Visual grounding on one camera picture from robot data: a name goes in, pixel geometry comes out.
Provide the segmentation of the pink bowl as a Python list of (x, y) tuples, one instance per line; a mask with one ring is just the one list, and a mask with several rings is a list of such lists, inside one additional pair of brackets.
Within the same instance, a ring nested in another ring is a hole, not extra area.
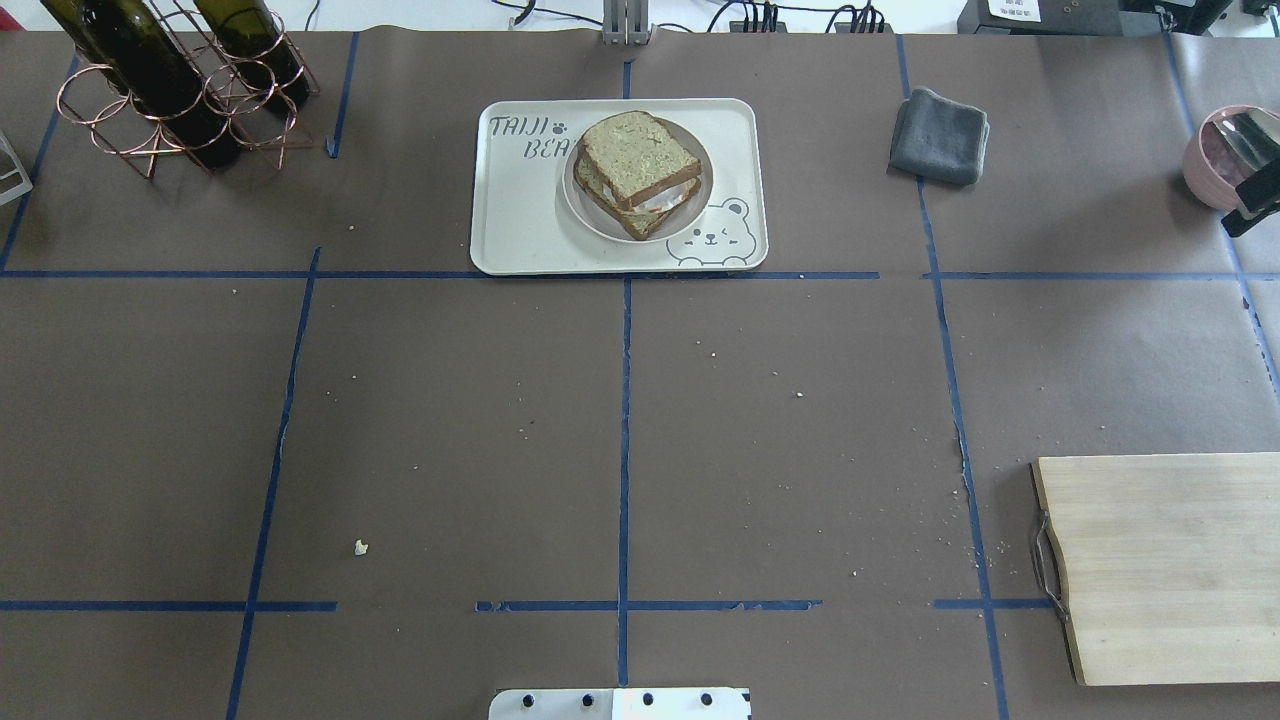
[[(1257, 108), (1252, 105), (1228, 105), (1212, 111), (1193, 132), (1185, 147), (1181, 161), (1181, 173), (1188, 188), (1204, 205), (1224, 213), (1230, 213), (1239, 204), (1235, 187), (1231, 187), (1216, 170), (1213, 164), (1215, 141), (1210, 138), (1210, 122), (1229, 111)], [(1277, 111), (1263, 108), (1272, 114)], [(1277, 160), (1268, 165), (1277, 165)]]

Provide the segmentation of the grey folded cloth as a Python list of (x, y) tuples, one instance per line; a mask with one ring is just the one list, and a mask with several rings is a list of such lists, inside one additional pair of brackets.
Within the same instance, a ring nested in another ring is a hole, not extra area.
[(989, 117), (925, 86), (900, 104), (888, 165), (927, 181), (973, 186), (984, 174)]

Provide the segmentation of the metal scoop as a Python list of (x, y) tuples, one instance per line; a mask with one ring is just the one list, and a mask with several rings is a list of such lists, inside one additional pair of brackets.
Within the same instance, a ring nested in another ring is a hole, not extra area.
[(1238, 187), (1279, 156), (1279, 118), (1263, 108), (1248, 108), (1212, 119), (1215, 170)]

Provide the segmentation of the cream bear tray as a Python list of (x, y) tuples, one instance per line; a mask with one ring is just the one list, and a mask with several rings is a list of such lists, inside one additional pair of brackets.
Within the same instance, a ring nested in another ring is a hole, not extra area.
[[(652, 243), (590, 231), (562, 199), (585, 129), (622, 111), (671, 119), (710, 154), (714, 184), (691, 222)], [(499, 101), (477, 122), (470, 256), (490, 275), (745, 272), (769, 252), (754, 110), (732, 97)]]

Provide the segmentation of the white round plate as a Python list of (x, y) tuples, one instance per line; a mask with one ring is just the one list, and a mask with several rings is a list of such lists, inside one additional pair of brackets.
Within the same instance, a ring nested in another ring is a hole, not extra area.
[(596, 232), (598, 234), (608, 240), (618, 242), (630, 242), (630, 243), (657, 242), (658, 240), (663, 240), (664, 237), (673, 234), (676, 231), (684, 228), (689, 222), (692, 220), (692, 218), (701, 209), (704, 209), (704, 206), (708, 202), (710, 188), (714, 184), (714, 173), (712, 169), (709, 151), (707, 150), (704, 143), (692, 135), (691, 131), (686, 129), (685, 127), (680, 126), (678, 123), (671, 119), (658, 117), (655, 114), (653, 115), (659, 118), (660, 122), (663, 122), (668, 127), (671, 133), (682, 145), (685, 145), (686, 149), (689, 149), (692, 154), (695, 154), (701, 159), (704, 167), (703, 173), (699, 176), (701, 177), (701, 190), (687, 204), (677, 209), (669, 217), (669, 219), (657, 232), (654, 232), (650, 236), (649, 240), (645, 241), (631, 240), (627, 236), (627, 233), (622, 229), (620, 223), (616, 222), (607, 213), (600, 210), (599, 206), (595, 205), (594, 201), (589, 196), (586, 196), (585, 192), (582, 192), (573, 181), (573, 164), (576, 156), (581, 152), (580, 149), (580, 140), (582, 137), (581, 136), (580, 140), (573, 146), (570, 160), (564, 169), (564, 178), (562, 182), (561, 195), (562, 199), (567, 202), (568, 209), (572, 213), (575, 213), (575, 215), (585, 224), (586, 228)]

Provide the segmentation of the black power box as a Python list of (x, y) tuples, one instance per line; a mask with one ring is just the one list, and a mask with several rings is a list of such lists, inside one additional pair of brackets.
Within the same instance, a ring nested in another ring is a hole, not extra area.
[(955, 27), (959, 35), (1123, 35), (1119, 1), (965, 1)]

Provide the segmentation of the fried egg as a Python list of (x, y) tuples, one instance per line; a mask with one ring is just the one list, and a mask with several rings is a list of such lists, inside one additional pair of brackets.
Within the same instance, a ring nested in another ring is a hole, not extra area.
[(652, 199), (639, 202), (628, 213), (640, 215), (664, 215), (692, 199), (701, 187), (701, 178), (694, 177), (681, 184), (660, 191)]

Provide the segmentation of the aluminium frame post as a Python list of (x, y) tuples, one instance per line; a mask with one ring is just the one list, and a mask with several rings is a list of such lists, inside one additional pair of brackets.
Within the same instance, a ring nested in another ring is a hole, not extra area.
[(602, 41), (607, 46), (648, 45), (653, 35), (649, 0), (604, 0)]

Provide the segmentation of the wooden cutting board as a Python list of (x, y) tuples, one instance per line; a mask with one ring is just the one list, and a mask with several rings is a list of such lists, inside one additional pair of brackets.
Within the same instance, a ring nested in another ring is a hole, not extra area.
[(1080, 685), (1277, 680), (1275, 452), (1039, 457), (1030, 469)]

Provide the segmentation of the bread slice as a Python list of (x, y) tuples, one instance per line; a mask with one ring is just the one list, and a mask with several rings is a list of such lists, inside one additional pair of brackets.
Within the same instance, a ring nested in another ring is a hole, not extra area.
[(635, 241), (649, 240), (650, 236), (657, 232), (678, 209), (676, 208), (673, 211), (666, 213), (664, 215), (640, 215), (628, 213), (630, 209), (621, 208), (613, 200), (611, 188), (605, 184), (603, 176), (591, 165), (582, 152), (580, 152), (575, 159), (573, 181), (576, 186), (580, 187), (580, 190), (599, 206), (600, 210), (618, 222), (627, 236)]
[(704, 170), (701, 159), (648, 111), (623, 111), (599, 120), (584, 132), (580, 149), (611, 201), (623, 210), (634, 210)]

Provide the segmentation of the dark wine bottle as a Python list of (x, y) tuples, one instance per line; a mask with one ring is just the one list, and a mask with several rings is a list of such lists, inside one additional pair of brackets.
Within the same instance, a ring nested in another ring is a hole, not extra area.
[(201, 167), (237, 161), (241, 146), (204, 77), (175, 46), (145, 1), (42, 1), (82, 55), (108, 67), (134, 109), (154, 118), (161, 136)]
[(269, 96), (268, 110), (285, 117), (307, 102), (306, 70), (264, 1), (197, 1), (195, 5), (224, 54), (241, 59), (237, 70), (242, 81)]

